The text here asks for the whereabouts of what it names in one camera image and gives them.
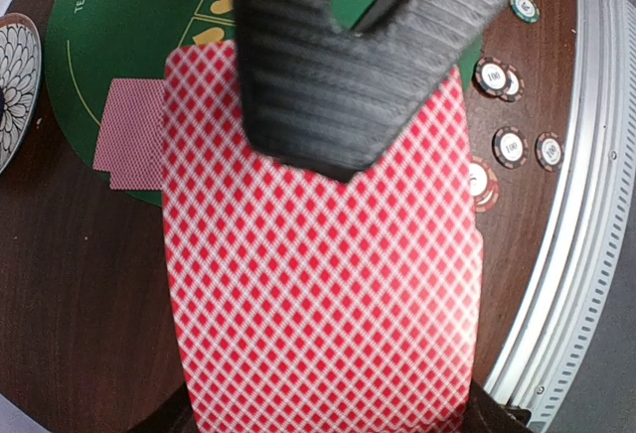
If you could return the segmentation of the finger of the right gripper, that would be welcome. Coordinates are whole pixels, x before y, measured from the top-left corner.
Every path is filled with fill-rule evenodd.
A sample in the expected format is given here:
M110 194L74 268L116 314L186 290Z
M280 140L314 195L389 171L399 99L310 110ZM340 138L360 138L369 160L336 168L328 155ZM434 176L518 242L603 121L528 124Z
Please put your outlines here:
M257 151L340 182L372 167L507 0L234 0L242 123Z

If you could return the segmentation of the red five chip stack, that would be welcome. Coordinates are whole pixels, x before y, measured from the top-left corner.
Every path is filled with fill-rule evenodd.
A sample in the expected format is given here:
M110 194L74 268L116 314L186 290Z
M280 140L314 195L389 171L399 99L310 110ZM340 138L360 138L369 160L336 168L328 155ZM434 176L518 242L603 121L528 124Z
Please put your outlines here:
M473 156L469 164L470 194L476 213L485 213L497 204L499 181L491 166L482 158Z

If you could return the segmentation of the dealt red-backed card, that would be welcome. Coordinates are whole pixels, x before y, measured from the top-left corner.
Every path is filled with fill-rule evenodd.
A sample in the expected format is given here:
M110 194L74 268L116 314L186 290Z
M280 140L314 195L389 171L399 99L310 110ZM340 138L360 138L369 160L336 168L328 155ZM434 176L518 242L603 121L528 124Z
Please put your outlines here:
M157 191L162 186L161 171L155 173L111 172L109 185L121 191Z

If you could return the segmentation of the red-backed card deck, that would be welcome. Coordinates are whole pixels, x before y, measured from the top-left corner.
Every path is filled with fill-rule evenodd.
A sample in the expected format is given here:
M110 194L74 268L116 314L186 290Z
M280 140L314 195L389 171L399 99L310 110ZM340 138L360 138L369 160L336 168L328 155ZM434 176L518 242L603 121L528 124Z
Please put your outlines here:
M235 45L165 69L163 219L202 432L457 432L483 239L458 70L351 182L283 166L242 128Z

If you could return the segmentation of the green twenty chip stack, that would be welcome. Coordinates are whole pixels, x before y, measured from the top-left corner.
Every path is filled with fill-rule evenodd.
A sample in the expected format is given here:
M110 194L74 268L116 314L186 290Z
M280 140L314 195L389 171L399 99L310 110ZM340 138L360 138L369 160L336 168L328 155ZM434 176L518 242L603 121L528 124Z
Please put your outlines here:
M509 0L514 14L528 24L537 23L541 19L541 13L534 0Z

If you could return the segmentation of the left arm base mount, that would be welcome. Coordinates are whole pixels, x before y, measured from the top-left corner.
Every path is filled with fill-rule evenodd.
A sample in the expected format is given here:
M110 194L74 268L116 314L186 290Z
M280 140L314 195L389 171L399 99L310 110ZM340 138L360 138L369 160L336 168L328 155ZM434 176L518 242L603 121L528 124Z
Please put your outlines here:
M514 418L517 423L522 424L524 427L528 426L532 416L530 410L509 405L501 405L501 407L507 413L507 415L511 418Z

